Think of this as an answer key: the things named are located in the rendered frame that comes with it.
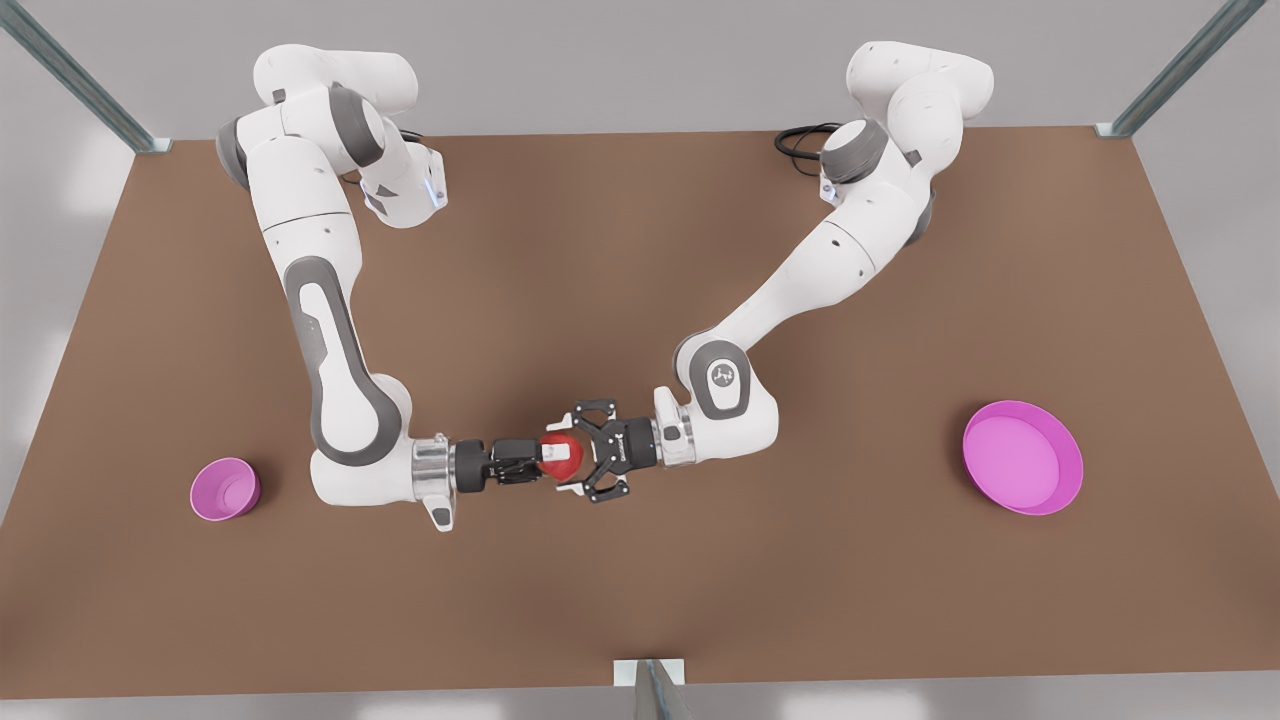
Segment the red apple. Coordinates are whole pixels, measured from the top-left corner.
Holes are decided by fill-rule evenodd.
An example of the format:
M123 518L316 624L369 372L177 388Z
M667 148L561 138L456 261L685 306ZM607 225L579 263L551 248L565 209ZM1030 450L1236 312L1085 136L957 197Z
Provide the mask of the red apple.
M540 447L543 445L571 445L573 451L573 457L564 462L541 462L539 461L539 468L543 473L556 479L557 483L573 482L577 475L579 469L582 464L584 451L581 443L566 432L548 432L539 439Z

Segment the small pink bowl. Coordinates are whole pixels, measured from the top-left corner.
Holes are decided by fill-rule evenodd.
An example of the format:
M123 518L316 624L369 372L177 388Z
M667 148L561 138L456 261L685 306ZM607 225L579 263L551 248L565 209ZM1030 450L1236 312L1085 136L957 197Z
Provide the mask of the small pink bowl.
M239 457L220 457L195 477L189 506L206 521L225 521L252 510L260 493L259 475L248 462Z

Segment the pink plate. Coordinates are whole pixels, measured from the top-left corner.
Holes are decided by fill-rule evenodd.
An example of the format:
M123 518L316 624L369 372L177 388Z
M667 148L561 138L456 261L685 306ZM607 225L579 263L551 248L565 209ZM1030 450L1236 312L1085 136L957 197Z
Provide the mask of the pink plate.
M965 425L961 450L973 484L1012 512L1060 512L1082 491L1079 443L1052 413L1034 404L1004 400L980 407Z

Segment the silver frame post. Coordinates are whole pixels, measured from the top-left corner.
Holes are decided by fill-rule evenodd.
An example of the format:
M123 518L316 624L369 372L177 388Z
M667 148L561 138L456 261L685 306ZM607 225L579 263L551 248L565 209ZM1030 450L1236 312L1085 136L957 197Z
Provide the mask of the silver frame post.
M1272 0L1225 0L1164 69L1111 122L1096 123L1100 138L1130 138L1142 129L1204 64Z
M50 76L134 154L164 154L172 140L156 137L134 119L18 0L0 0L5 29Z
M623 659L613 662L614 687L635 691L634 720L694 720L681 694L684 659Z

